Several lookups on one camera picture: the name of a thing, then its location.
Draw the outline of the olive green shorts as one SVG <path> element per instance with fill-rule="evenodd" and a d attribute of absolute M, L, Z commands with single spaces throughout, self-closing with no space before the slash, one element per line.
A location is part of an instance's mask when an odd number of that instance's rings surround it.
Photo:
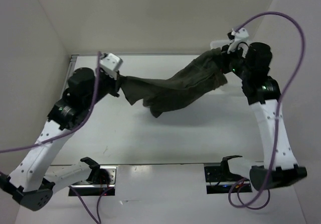
<path fill-rule="evenodd" d="M 202 53 L 168 79 L 148 79 L 119 75 L 120 88 L 130 105 L 142 105 L 158 118 L 165 112 L 186 108 L 206 93 L 228 83 L 219 68 L 221 49 Z"/>

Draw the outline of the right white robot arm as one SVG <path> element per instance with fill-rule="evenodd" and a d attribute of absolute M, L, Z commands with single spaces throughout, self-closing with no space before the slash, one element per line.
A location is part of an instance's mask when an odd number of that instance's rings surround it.
<path fill-rule="evenodd" d="M 255 190 L 291 186 L 307 177 L 307 170 L 299 166 L 291 150 L 281 109 L 281 92 L 275 79 L 268 75 L 272 60 L 268 45 L 254 42 L 247 50 L 237 47 L 228 52 L 221 49 L 223 73 L 234 73 L 241 79 L 242 92 L 253 110 L 263 146 L 263 162 L 249 161 L 234 156 L 220 168 L 225 180 L 236 175 L 250 180 Z"/>

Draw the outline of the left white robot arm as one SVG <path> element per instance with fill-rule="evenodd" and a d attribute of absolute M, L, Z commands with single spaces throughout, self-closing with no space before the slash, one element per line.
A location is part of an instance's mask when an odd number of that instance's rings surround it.
<path fill-rule="evenodd" d="M 119 96 L 119 76 L 117 70 L 107 72 L 102 67 L 75 70 L 31 150 L 14 171 L 1 174 L 1 189 L 19 205 L 38 211 L 56 192 L 76 182 L 102 181 L 109 185 L 109 173 L 89 157 L 57 172 L 49 172 L 48 168 L 66 142 L 88 121 L 94 105 L 108 94 Z"/>

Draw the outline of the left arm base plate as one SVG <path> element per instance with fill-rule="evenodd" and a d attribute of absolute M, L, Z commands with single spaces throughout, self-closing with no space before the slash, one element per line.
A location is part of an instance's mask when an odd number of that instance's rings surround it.
<path fill-rule="evenodd" d="M 71 185 L 80 196 L 114 196 L 116 183 L 116 166 L 102 165 L 95 180 L 81 180 Z"/>

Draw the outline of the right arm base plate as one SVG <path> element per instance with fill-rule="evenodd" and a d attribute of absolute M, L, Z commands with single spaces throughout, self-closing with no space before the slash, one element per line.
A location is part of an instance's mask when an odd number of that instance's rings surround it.
<path fill-rule="evenodd" d="M 242 179 L 238 175 L 223 176 L 220 164 L 205 165 L 204 172 L 207 194 L 228 194 L 232 185 Z"/>

